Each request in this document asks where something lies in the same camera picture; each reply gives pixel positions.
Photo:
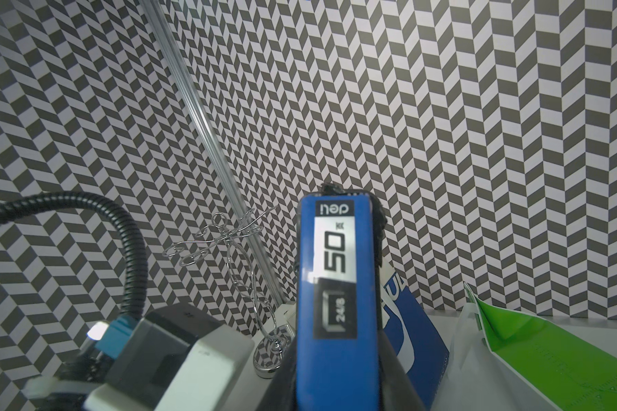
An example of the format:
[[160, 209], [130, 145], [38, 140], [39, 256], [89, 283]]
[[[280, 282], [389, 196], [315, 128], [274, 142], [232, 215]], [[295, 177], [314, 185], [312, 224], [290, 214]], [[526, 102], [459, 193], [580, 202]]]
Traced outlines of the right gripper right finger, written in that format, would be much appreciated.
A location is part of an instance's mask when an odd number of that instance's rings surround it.
[[380, 410], [425, 410], [411, 380], [387, 338], [378, 339], [380, 363]]

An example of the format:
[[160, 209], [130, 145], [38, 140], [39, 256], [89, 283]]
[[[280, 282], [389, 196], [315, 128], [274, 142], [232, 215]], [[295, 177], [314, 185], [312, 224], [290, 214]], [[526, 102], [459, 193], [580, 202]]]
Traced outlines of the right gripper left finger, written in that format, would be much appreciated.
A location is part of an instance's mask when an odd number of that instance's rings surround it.
[[295, 411], [298, 410], [297, 390], [297, 344], [291, 344], [281, 362], [279, 370], [272, 378], [256, 411]]

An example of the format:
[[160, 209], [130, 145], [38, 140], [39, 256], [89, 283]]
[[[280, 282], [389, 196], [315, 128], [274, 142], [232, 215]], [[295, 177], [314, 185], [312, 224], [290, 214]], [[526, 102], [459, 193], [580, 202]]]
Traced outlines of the blue black stapler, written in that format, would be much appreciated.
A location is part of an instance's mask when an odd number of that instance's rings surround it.
[[298, 217], [298, 409], [377, 410], [385, 220], [371, 193], [330, 187], [303, 197]]

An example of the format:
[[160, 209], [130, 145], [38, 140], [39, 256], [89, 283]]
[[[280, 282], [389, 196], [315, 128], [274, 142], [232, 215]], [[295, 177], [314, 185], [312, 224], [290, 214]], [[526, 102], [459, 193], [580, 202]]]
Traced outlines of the green white bag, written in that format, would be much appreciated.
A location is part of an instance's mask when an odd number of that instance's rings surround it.
[[470, 286], [438, 398], [444, 410], [617, 410], [617, 358]]

